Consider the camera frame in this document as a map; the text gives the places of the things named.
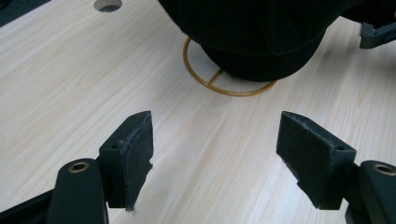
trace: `wooden table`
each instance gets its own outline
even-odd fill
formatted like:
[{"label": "wooden table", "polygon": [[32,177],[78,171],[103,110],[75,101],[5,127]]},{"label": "wooden table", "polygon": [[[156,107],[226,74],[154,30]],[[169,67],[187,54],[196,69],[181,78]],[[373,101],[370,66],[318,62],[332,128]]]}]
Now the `wooden table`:
[{"label": "wooden table", "polygon": [[[286,110],[356,148],[357,164],[396,164],[396,44],[359,49],[359,29],[338,19],[299,72],[230,97],[189,75],[186,36],[157,1],[103,13],[52,0],[0,29],[0,210],[52,189],[64,164],[96,158],[128,116],[151,110],[153,169],[136,210],[109,210],[110,223],[345,223],[347,203],[312,206],[276,139]],[[196,44],[189,57],[203,76],[217,70]]]}]

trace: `hole in table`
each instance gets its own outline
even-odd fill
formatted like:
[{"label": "hole in table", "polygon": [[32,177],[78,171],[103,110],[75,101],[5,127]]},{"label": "hole in table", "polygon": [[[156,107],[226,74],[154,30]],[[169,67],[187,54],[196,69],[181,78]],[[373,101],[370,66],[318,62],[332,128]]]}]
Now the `hole in table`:
[{"label": "hole in table", "polygon": [[113,12],[122,6],[121,0],[96,0],[93,7],[101,12]]}]

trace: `screw hole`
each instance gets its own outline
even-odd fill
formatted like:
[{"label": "screw hole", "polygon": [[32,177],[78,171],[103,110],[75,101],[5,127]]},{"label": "screw hole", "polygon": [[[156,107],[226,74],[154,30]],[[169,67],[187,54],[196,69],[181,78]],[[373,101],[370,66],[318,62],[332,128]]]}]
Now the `screw hole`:
[{"label": "screw hole", "polygon": [[90,167],[90,164],[85,161],[77,162],[69,167],[69,172],[73,174],[80,173],[87,170],[88,167]]},{"label": "screw hole", "polygon": [[96,0],[93,7],[101,12],[113,12],[122,6],[121,0]]},{"label": "screw hole", "polygon": [[377,164],[374,168],[383,175],[396,175],[396,170],[385,165]]},{"label": "screw hole", "polygon": [[344,147],[336,147],[335,150],[344,151],[345,148]]}]

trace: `black plastic part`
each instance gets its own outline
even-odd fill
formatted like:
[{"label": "black plastic part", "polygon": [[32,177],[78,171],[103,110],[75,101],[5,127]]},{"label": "black plastic part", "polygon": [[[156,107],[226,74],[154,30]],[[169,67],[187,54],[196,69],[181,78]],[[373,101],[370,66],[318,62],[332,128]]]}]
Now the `black plastic part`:
[{"label": "black plastic part", "polygon": [[372,223],[396,224],[396,167],[364,161],[358,181]]},{"label": "black plastic part", "polygon": [[39,224],[47,220],[52,190],[0,213],[0,223]]},{"label": "black plastic part", "polygon": [[137,196],[152,168],[151,113],[135,114],[105,141],[97,159],[105,179],[106,200],[111,208],[134,210]]},{"label": "black plastic part", "polygon": [[346,210],[346,224],[372,224],[372,222],[368,215],[362,216],[349,205]]},{"label": "black plastic part", "polygon": [[363,200],[363,196],[361,195],[361,187],[358,183],[358,175],[361,168],[355,163],[351,165],[351,171],[345,173],[345,181],[342,186],[343,188],[339,190],[342,192],[344,198],[349,202],[348,209],[350,210],[350,214],[355,217],[355,220],[370,220],[366,204]]},{"label": "black plastic part", "polygon": [[316,208],[340,208],[346,173],[353,169],[355,149],[311,119],[282,112],[276,153]]},{"label": "black plastic part", "polygon": [[93,159],[67,163],[58,173],[48,224],[107,224],[99,164]]},{"label": "black plastic part", "polygon": [[361,49],[373,49],[396,39],[396,22],[375,29],[373,25],[361,26]]}]

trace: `wood grain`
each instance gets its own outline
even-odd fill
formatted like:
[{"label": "wood grain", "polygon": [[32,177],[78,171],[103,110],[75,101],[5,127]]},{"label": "wood grain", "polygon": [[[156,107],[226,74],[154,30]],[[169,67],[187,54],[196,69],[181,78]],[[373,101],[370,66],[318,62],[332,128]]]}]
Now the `wood grain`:
[{"label": "wood grain", "polygon": [[[338,19],[299,72],[237,98],[189,75],[186,36],[157,1],[101,13],[52,0],[0,29],[0,210],[52,189],[64,164],[96,158],[124,119],[151,110],[154,167],[136,211],[110,210],[110,223],[345,223],[346,203],[312,206],[276,138],[291,111],[356,148],[357,164],[396,164],[396,45],[359,49],[359,29]],[[203,76],[217,70],[197,46],[189,55]]]}]

